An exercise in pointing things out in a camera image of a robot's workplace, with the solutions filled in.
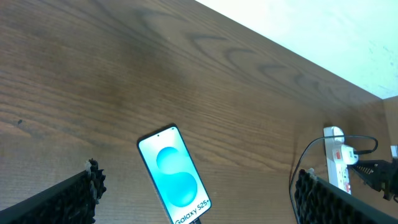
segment power outlet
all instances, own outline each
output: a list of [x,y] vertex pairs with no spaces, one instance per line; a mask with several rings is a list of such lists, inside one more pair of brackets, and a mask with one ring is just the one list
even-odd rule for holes
[[[343,130],[336,126],[323,128],[323,135],[341,136]],[[344,138],[325,139],[326,163],[328,165],[329,183],[351,194],[351,186],[349,184],[349,175],[346,164],[336,164],[333,160],[333,148],[344,144]]]

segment wooden table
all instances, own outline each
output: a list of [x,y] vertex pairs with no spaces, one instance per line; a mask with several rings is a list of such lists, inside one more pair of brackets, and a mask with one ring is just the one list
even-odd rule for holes
[[[0,2],[0,210],[93,157],[98,223],[167,223],[136,139],[171,122],[213,201],[203,223],[293,223],[289,178],[324,125],[390,159],[379,98],[195,1]],[[322,144],[303,167],[327,177]]]

